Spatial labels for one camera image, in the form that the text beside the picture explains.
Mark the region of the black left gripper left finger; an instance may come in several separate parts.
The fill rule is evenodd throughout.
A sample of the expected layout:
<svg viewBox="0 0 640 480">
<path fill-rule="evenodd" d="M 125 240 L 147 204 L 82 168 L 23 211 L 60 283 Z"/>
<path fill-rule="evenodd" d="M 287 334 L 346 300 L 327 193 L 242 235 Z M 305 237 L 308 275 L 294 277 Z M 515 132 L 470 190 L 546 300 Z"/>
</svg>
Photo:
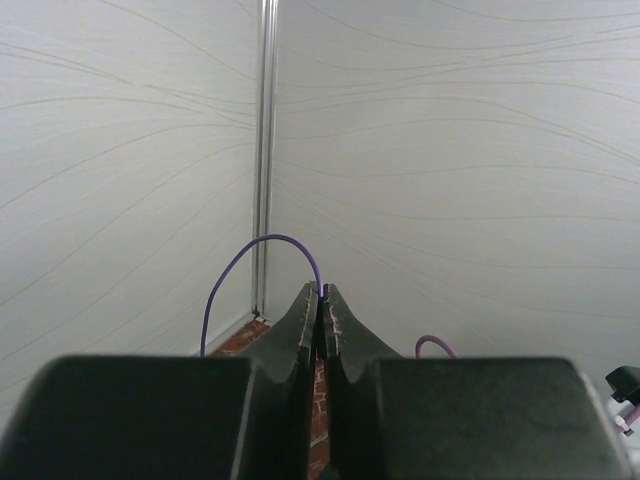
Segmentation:
<svg viewBox="0 0 640 480">
<path fill-rule="evenodd" d="M 319 296 L 242 352 L 75 355 L 43 366 L 1 441 L 5 479 L 303 479 Z"/>
</svg>

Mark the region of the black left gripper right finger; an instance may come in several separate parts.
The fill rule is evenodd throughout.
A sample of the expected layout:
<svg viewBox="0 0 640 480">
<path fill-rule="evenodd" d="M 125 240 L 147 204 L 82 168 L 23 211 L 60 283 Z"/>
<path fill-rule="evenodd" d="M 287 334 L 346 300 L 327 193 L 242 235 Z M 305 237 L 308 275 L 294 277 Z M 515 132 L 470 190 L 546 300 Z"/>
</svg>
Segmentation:
<svg viewBox="0 0 640 480">
<path fill-rule="evenodd" d="M 327 286 L 330 466 L 341 479 L 626 479 L 589 379 L 556 357 L 411 359 Z"/>
</svg>

